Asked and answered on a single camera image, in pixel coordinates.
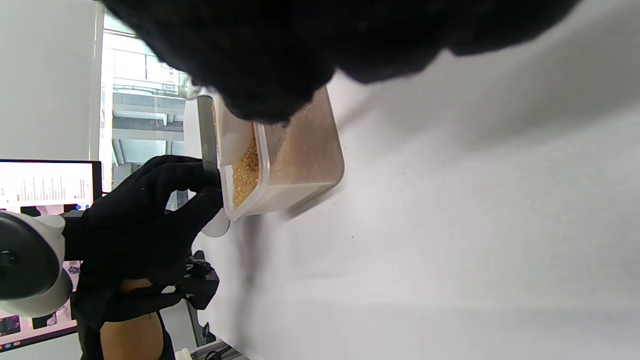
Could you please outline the person's right hand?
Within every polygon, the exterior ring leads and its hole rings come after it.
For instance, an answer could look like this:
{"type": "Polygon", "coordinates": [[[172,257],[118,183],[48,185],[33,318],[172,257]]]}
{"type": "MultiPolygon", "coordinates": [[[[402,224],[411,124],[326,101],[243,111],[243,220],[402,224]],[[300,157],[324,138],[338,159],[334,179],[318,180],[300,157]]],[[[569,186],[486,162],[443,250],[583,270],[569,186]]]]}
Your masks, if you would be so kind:
{"type": "Polygon", "coordinates": [[[359,84],[532,41],[576,0],[104,0],[236,117],[287,123],[341,71],[359,84]]]}

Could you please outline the person's left hand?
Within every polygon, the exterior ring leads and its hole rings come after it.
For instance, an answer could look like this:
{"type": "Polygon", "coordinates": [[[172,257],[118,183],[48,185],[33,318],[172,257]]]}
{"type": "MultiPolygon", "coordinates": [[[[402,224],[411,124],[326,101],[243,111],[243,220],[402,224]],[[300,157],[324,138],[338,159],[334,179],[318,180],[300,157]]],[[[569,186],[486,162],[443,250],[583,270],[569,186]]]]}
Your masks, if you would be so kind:
{"type": "Polygon", "coordinates": [[[202,160],[147,161],[89,209],[63,215],[67,261],[80,261],[71,303],[94,329],[173,306],[196,236],[223,207],[220,174],[202,160]]]}

